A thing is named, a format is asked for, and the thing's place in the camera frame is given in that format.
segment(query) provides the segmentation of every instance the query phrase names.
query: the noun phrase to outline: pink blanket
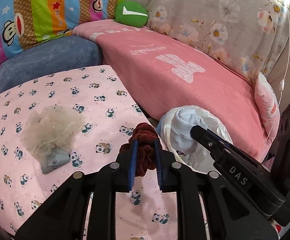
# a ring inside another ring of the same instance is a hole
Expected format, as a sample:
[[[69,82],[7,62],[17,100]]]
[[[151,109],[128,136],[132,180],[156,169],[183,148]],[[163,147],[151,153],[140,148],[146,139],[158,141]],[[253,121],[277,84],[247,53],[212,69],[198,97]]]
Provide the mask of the pink blanket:
[[[233,143],[262,161],[267,134],[246,80],[206,54],[145,28],[113,20],[77,26],[73,32],[96,42],[131,96],[159,120],[167,111],[197,105],[217,116]]]

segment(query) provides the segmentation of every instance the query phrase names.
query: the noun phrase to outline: striped cartoon pillow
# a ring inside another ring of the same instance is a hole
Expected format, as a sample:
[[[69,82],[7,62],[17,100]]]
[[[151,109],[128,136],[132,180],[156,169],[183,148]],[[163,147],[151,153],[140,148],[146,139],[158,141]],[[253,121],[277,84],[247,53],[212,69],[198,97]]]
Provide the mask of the striped cartoon pillow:
[[[113,19],[118,0],[0,0],[0,64],[75,26]]]

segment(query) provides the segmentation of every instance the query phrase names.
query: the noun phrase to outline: blue cushion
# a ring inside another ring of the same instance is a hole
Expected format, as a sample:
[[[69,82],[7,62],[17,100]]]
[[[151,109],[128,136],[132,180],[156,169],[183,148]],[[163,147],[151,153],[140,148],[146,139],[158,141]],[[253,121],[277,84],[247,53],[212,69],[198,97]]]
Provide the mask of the blue cushion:
[[[101,48],[79,36],[65,36],[27,49],[0,66],[0,93],[45,75],[103,62]]]

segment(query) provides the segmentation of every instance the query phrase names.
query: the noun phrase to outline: floral blanket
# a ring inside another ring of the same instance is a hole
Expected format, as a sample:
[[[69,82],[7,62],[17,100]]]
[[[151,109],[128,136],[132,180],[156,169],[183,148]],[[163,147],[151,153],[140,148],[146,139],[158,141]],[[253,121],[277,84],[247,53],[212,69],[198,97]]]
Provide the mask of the floral blanket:
[[[135,0],[148,27],[189,44],[252,84],[269,74],[289,35],[290,0]]]

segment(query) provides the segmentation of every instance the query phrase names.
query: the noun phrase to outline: white plastic bag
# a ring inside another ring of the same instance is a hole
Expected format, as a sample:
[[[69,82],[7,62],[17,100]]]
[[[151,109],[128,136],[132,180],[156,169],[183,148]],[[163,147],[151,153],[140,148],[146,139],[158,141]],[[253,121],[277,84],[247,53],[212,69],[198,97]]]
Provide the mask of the white plastic bag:
[[[174,153],[174,156],[178,162],[189,165],[194,171],[200,171],[204,173],[207,173],[209,171],[215,171],[216,169],[213,166],[214,160],[210,156],[209,154],[210,152],[199,143],[197,143],[195,152],[186,155],[186,157],[183,159],[178,155],[176,149],[172,147],[170,141],[171,132],[173,133],[173,131],[171,131],[172,120],[175,117],[175,114],[179,112],[180,109],[193,109],[195,111],[195,114],[198,115],[198,117],[194,118],[196,121],[193,122],[193,125],[198,124],[196,122],[199,122],[199,124],[202,124],[202,126],[205,124],[209,130],[216,133],[224,140],[233,143],[232,139],[229,136],[229,133],[227,132],[226,127],[222,124],[220,119],[211,114],[209,111],[200,108],[199,106],[182,106],[173,108],[170,111],[168,111],[160,121],[161,122],[160,136],[162,140],[165,142],[169,151]]]

